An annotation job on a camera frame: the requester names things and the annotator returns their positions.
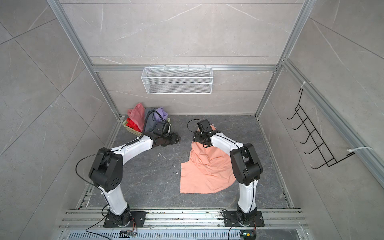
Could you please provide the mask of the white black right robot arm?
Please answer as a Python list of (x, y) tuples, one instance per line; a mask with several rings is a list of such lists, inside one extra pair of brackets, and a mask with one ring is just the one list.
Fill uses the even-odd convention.
[(227, 217), (229, 225), (245, 227), (256, 224), (263, 227), (262, 215), (256, 204), (256, 188), (263, 167), (254, 146), (231, 140), (218, 130), (203, 133), (195, 131), (193, 141), (204, 147), (216, 147), (231, 158), (233, 174), (240, 184), (240, 195), (235, 215)]

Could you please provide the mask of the peach printed t-shirt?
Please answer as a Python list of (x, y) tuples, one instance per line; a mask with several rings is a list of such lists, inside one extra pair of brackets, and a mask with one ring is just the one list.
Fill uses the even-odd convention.
[(213, 194), (230, 187), (236, 178), (229, 151), (191, 143), (190, 158), (181, 164), (180, 193)]

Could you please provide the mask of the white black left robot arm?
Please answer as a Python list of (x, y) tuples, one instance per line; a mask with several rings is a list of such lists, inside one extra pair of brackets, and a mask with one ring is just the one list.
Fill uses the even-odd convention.
[(134, 219), (143, 226), (144, 212), (131, 214), (130, 206), (126, 202), (121, 189), (123, 180), (123, 166), (132, 158), (149, 151), (157, 146), (166, 147), (178, 144), (181, 137), (177, 133), (153, 134), (147, 133), (122, 146), (107, 149), (101, 148), (89, 172), (89, 178), (102, 192), (109, 207), (105, 228), (133, 227)]

